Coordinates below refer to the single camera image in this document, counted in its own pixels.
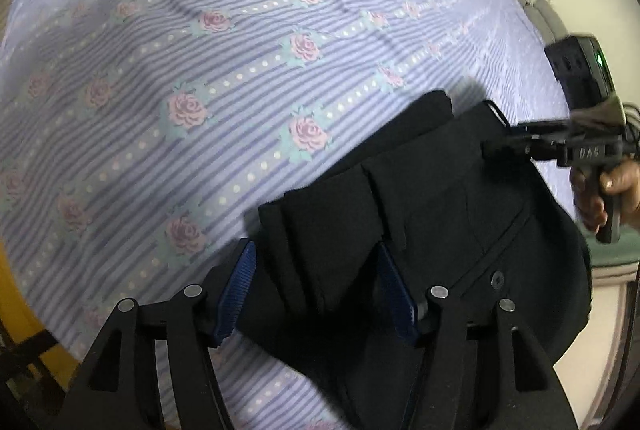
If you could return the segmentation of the person's right hand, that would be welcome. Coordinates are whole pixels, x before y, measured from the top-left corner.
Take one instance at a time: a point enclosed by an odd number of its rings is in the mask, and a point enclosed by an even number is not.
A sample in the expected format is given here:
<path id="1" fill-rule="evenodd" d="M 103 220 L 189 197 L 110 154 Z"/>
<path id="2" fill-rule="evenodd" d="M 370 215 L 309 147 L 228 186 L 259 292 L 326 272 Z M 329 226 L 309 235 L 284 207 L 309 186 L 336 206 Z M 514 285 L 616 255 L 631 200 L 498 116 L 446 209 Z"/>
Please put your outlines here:
<path id="1" fill-rule="evenodd" d="M 585 228 L 597 233 L 608 221 L 603 196 L 620 198 L 620 223 L 639 230 L 639 162 L 625 160 L 613 170 L 603 172 L 599 184 L 589 182 L 585 171 L 572 168 L 570 185 L 574 206 Z"/>

